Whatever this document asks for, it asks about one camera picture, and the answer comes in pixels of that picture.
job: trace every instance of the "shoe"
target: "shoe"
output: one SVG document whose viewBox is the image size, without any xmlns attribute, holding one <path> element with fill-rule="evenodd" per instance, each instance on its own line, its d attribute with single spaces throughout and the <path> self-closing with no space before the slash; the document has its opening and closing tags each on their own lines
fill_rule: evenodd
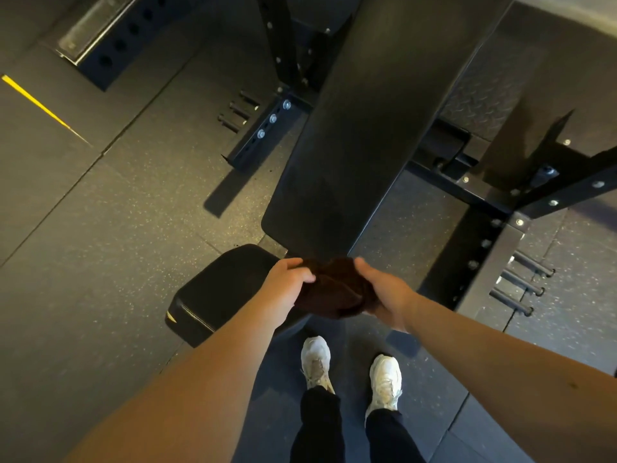
<svg viewBox="0 0 617 463">
<path fill-rule="evenodd" d="M 330 393 L 335 392 L 328 377 L 328 370 L 330 370 L 330 348 L 328 348 L 326 340 L 320 336 L 307 338 L 304 341 L 300 359 L 302 361 L 302 372 L 307 379 L 308 388 L 321 385 Z"/>
<path fill-rule="evenodd" d="M 398 361 L 392 356 L 380 354 L 373 361 L 369 375 L 373 400 L 366 410 L 365 418 L 376 409 L 397 411 L 398 398 L 403 391 L 403 378 Z"/>
</svg>

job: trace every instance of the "yellow floor line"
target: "yellow floor line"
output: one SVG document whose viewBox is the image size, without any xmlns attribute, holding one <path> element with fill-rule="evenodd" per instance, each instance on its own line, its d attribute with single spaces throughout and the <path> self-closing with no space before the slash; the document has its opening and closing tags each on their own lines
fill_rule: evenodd
<svg viewBox="0 0 617 463">
<path fill-rule="evenodd" d="M 2 76 L 2 80 L 8 84 L 9 86 L 11 86 L 14 90 L 16 90 L 17 92 L 19 92 L 22 96 L 24 96 L 27 100 L 29 100 L 30 102 L 32 102 L 33 104 L 36 105 L 36 107 L 40 108 L 43 112 L 45 112 L 47 115 L 49 115 L 51 118 L 53 118 L 55 121 L 57 121 L 59 124 L 61 124 L 63 127 L 65 127 L 66 129 L 70 130 L 75 136 L 77 136 L 78 138 L 80 138 L 81 140 L 83 140 L 87 145 L 92 146 L 85 138 L 83 138 L 79 133 L 77 133 L 76 131 L 74 131 L 69 125 L 65 124 L 62 120 L 60 120 L 60 118 L 58 118 L 58 116 L 56 114 L 54 114 L 54 112 L 52 112 L 49 108 L 45 107 L 44 105 L 41 104 L 41 102 L 39 102 L 38 100 L 36 100 L 29 92 L 27 92 L 24 88 L 22 88 L 20 85 L 18 85 L 15 81 L 13 81 L 11 78 L 9 78 L 7 75 L 3 75 Z"/>
</svg>

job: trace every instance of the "person's left hand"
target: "person's left hand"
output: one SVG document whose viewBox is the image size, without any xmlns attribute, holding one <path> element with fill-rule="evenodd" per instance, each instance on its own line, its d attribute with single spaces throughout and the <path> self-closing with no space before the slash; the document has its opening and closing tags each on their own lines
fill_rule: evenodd
<svg viewBox="0 0 617 463">
<path fill-rule="evenodd" d="M 294 306 L 304 283 L 315 282 L 315 275 L 304 268 L 297 268 L 301 258 L 283 258 L 270 270 L 262 287 L 251 302 L 272 314 L 276 325 L 282 325 Z"/>
</svg>

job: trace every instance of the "towel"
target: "towel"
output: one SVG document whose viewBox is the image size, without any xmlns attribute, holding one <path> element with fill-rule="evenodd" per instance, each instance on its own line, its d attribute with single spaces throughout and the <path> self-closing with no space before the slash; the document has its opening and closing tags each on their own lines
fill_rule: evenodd
<svg viewBox="0 0 617 463">
<path fill-rule="evenodd" d="M 377 307 L 373 285 L 356 271 L 353 259 L 337 258 L 325 265 L 304 260 L 301 266 L 308 267 L 316 280 L 304 284 L 295 308 L 338 320 Z"/>
</svg>

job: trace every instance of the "black pants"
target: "black pants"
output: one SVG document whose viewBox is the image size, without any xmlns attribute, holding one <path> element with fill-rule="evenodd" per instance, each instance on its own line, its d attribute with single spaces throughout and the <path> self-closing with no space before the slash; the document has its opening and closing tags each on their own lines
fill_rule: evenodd
<svg viewBox="0 0 617 463">
<path fill-rule="evenodd" d="M 291 448 L 291 463 L 343 463 L 345 442 L 341 399 L 322 386 L 306 390 L 300 403 L 302 427 Z M 425 463 L 398 411 L 376 409 L 366 419 L 371 463 Z"/>
</svg>

